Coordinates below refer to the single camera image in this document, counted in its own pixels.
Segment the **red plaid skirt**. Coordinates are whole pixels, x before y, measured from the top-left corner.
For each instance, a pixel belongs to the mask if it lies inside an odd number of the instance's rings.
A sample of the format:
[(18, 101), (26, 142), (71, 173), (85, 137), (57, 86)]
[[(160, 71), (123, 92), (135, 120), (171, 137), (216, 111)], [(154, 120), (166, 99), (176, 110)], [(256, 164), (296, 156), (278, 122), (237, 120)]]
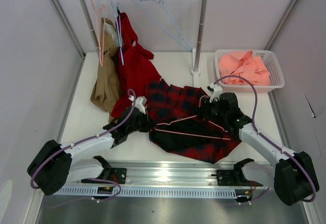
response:
[(155, 124), (149, 139), (168, 153), (214, 164), (241, 143), (222, 121), (202, 118), (200, 111), (208, 99), (202, 88), (181, 88), (161, 79), (147, 83), (145, 97)]

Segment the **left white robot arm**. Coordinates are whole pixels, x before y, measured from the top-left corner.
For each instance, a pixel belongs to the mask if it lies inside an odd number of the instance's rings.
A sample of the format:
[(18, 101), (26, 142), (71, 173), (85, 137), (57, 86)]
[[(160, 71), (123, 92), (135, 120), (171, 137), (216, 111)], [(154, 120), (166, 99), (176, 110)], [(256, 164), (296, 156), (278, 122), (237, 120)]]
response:
[(128, 107), (121, 117), (97, 133), (67, 143), (47, 141), (27, 168), (33, 189), (52, 195), (71, 182), (118, 183), (110, 163), (98, 153), (125, 142), (134, 132), (149, 132), (155, 126), (147, 112)]

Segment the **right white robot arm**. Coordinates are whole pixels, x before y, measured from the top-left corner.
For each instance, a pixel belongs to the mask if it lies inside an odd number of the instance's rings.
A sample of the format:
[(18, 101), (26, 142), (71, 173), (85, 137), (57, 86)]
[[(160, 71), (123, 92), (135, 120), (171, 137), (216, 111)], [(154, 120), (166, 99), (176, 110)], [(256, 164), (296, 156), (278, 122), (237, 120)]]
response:
[(272, 189), (287, 206), (297, 202), (313, 202), (319, 183), (311, 157), (304, 151), (295, 152), (265, 135), (253, 117), (243, 114), (234, 93), (222, 93), (218, 98), (205, 98), (200, 105), (202, 117), (210, 122), (223, 122), (231, 135), (247, 143), (262, 155), (269, 166), (254, 161), (233, 171), (233, 181), (244, 185), (258, 182)]

